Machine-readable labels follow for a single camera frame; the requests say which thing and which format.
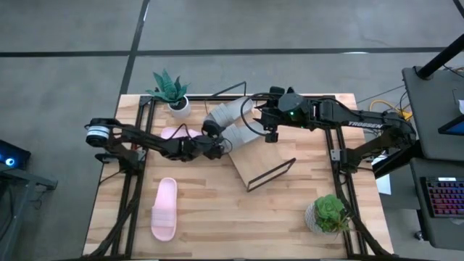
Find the white paper sheet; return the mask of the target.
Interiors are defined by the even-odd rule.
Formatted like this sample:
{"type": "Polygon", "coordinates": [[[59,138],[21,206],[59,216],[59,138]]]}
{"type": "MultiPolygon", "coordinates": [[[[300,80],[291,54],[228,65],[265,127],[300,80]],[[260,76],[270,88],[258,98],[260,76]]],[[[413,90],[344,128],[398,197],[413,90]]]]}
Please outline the white paper sheet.
{"type": "MultiPolygon", "coordinates": [[[[386,156],[381,155],[375,158],[372,161],[372,165],[375,165],[376,163],[380,162],[381,160],[384,160],[386,156]]],[[[378,192],[380,194],[385,194],[385,195],[391,195],[392,194],[392,188],[391,188],[391,182],[390,182],[390,176],[389,174],[386,174],[380,178],[376,178],[376,185],[378,192]]]]}

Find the snake plant in white pot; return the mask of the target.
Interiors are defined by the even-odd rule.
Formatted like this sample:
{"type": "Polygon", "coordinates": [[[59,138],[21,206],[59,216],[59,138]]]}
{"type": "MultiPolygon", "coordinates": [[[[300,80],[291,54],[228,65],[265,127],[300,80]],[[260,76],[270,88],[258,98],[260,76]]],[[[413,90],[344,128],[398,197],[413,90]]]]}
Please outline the snake plant in white pot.
{"type": "Polygon", "coordinates": [[[146,90],[146,92],[157,101],[166,103],[174,118],[188,117],[191,112],[191,105],[186,96],[189,84],[181,84],[180,76],[173,80],[166,69],[161,74],[153,72],[153,76],[157,87],[153,90],[146,90]]]}

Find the dark grey equipment stand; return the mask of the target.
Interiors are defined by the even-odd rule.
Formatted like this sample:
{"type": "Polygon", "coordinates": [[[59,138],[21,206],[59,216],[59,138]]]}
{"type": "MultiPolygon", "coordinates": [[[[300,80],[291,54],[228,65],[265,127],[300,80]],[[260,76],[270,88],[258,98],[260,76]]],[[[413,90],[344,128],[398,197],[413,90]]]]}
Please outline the dark grey equipment stand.
{"type": "Polygon", "coordinates": [[[0,185],[0,197],[3,197],[5,192],[10,196],[10,218],[0,232],[0,261],[10,261],[25,216],[25,207],[33,201],[36,186],[43,186],[47,191],[57,187],[56,180],[21,172],[14,169],[0,171],[0,178],[6,180],[4,185],[0,185]]]}

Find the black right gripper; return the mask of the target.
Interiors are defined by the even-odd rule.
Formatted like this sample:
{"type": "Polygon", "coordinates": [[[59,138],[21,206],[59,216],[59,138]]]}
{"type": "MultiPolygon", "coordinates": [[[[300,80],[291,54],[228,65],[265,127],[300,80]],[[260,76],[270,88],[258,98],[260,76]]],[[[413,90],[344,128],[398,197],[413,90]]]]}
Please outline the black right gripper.
{"type": "Polygon", "coordinates": [[[262,116],[260,123],[263,129],[267,131],[265,141],[267,143],[276,143],[278,141],[277,128],[281,121],[281,112],[278,109],[278,100],[284,95],[285,89],[277,86],[271,86],[268,93],[263,96],[266,98],[265,103],[256,104],[255,109],[261,109],[262,116]]]}

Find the pink rubber slide sandal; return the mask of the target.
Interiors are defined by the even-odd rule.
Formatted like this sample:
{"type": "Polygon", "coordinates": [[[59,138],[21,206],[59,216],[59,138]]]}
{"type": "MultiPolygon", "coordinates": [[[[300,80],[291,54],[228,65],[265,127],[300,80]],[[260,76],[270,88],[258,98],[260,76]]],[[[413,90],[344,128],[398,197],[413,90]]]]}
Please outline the pink rubber slide sandal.
{"type": "Polygon", "coordinates": [[[151,231],[160,241],[174,238],[177,227],[178,186],[173,178],[163,178],[158,185],[157,195],[151,212],[151,231]]]}
{"type": "Polygon", "coordinates": [[[196,137],[196,136],[201,136],[202,133],[193,129],[188,129],[186,130],[184,127],[181,129],[173,128],[173,127],[166,127],[163,128],[161,131],[160,136],[163,139],[169,139],[169,138],[181,138],[181,137],[196,137]]]}

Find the black pole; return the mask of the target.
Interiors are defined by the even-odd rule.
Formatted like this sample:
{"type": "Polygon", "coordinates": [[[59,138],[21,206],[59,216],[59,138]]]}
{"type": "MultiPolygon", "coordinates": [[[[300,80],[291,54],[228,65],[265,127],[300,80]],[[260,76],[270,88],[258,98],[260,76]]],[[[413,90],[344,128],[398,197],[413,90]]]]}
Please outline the black pole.
{"type": "Polygon", "coordinates": [[[416,69],[416,75],[423,80],[428,80],[440,67],[443,67],[462,50],[464,50],[464,33],[438,53],[430,62],[420,69],[416,69]]]}

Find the grey side desk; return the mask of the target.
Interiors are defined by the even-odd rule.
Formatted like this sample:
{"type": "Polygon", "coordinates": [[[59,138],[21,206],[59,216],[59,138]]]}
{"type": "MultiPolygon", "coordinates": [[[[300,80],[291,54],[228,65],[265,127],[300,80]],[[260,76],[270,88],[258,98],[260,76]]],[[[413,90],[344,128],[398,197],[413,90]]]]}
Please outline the grey side desk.
{"type": "Polygon", "coordinates": [[[440,134],[439,128],[461,116],[464,77],[438,70],[423,80],[414,68],[402,70],[420,146],[425,158],[464,162],[464,136],[440,134]]]}

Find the tablet with blue screen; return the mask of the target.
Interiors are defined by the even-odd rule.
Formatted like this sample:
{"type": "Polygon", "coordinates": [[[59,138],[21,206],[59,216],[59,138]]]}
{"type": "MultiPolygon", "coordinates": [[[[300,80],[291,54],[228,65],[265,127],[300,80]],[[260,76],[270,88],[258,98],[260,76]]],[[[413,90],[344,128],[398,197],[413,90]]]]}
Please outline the tablet with blue screen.
{"type": "Polygon", "coordinates": [[[456,117],[438,129],[440,134],[464,136],[464,115],[456,117]]]}

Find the wooden shelf with black frame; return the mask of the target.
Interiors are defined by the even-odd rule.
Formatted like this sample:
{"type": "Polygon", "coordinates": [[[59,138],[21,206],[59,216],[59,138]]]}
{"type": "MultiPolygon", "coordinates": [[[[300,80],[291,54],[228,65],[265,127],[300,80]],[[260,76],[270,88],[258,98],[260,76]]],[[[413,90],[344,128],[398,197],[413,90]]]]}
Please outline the wooden shelf with black frame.
{"type": "MultiPolygon", "coordinates": [[[[246,115],[241,115],[232,124],[237,126],[245,125],[256,134],[263,132],[259,123],[247,122],[247,119],[254,116],[253,109],[255,106],[256,104],[253,102],[252,111],[246,115]]],[[[248,192],[283,175],[296,162],[294,158],[287,161],[282,159],[276,145],[266,143],[262,136],[226,154],[231,158],[248,192]]]]}

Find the computer case with blue light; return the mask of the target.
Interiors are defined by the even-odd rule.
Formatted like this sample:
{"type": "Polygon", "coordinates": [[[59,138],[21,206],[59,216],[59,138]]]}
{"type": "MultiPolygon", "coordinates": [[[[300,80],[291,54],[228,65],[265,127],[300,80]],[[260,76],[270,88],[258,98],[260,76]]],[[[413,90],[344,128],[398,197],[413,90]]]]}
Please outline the computer case with blue light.
{"type": "Polygon", "coordinates": [[[6,166],[25,170],[30,156],[29,151],[0,140],[0,162],[6,166]]]}

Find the dark grey laptop desk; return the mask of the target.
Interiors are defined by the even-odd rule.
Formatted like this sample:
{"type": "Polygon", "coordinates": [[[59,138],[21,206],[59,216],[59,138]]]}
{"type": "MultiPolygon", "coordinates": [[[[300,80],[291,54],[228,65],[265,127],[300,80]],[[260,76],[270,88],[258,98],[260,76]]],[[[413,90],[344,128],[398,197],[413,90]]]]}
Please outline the dark grey laptop desk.
{"type": "Polygon", "coordinates": [[[464,251],[464,219],[431,217],[420,182],[422,177],[464,178],[464,165],[414,158],[410,168],[420,205],[418,215],[424,239],[435,248],[464,251]]]}

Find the laptop with backlit keyboard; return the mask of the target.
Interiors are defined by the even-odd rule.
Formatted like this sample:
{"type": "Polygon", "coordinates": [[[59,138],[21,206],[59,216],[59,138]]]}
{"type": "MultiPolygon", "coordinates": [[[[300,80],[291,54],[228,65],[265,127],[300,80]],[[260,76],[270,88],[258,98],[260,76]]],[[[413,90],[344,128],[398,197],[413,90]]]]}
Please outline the laptop with backlit keyboard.
{"type": "Polygon", "coordinates": [[[420,182],[431,217],[464,219],[464,178],[422,177],[420,182]]]}

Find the green succulent in grey pot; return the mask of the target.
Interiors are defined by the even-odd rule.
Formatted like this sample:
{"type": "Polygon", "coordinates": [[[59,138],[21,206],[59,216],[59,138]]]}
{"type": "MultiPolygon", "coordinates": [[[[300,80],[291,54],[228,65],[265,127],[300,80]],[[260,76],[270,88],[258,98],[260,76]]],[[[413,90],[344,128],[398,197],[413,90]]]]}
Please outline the green succulent in grey pot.
{"type": "Polygon", "coordinates": [[[333,194],[319,197],[304,213],[305,225],[314,233],[330,235],[350,231],[351,215],[333,194]]]}

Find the grey rubber slide sandal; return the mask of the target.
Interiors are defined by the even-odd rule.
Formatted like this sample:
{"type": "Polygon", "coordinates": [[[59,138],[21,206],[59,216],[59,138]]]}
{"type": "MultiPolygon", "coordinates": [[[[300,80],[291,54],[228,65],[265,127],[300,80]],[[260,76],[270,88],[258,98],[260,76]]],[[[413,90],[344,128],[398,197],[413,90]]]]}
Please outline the grey rubber slide sandal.
{"type": "Polygon", "coordinates": [[[214,120],[221,127],[228,127],[236,122],[241,115],[246,115],[252,111],[253,101],[245,96],[227,103],[217,105],[205,117],[205,120],[214,120]]]}
{"type": "Polygon", "coordinates": [[[260,135],[254,133],[245,125],[237,126],[235,124],[229,125],[222,133],[223,138],[222,146],[225,153],[230,153],[240,147],[248,144],[258,138],[260,135]]]}

